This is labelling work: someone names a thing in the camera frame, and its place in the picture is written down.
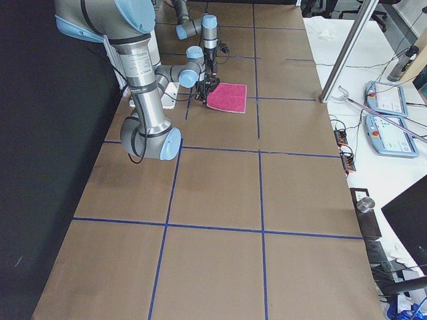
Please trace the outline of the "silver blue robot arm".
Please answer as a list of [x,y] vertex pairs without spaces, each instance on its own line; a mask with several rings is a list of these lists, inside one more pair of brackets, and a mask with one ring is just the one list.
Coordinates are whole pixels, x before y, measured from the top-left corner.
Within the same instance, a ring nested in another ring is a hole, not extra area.
[[204,13],[198,19],[191,19],[187,9],[187,1],[174,0],[171,2],[177,16],[177,37],[180,40],[195,35],[201,36],[206,67],[212,75],[218,73],[218,51],[229,53],[228,46],[220,40],[219,24],[215,15]]
[[216,77],[217,17],[205,13],[191,20],[186,1],[174,1],[173,7],[178,38],[203,37],[202,46],[187,49],[183,65],[161,64],[152,1],[55,2],[56,24],[62,34],[94,43],[106,39],[116,50],[135,103],[134,112],[121,126],[121,144],[129,155],[142,159],[171,160],[178,154],[181,132],[165,116],[161,103],[171,82],[196,87],[202,101],[220,82]]

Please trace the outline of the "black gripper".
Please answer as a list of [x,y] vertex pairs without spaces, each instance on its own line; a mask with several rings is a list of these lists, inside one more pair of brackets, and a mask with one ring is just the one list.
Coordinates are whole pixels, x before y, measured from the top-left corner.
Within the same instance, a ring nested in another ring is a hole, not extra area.
[[221,51],[222,53],[229,54],[230,49],[226,43],[219,41],[212,48],[204,47],[204,57],[205,57],[205,66],[209,70],[211,75],[217,75],[218,73],[218,61],[217,53]]
[[195,100],[202,101],[204,105],[208,102],[208,95],[216,90],[220,84],[220,79],[214,75],[207,75],[201,81],[197,82]]

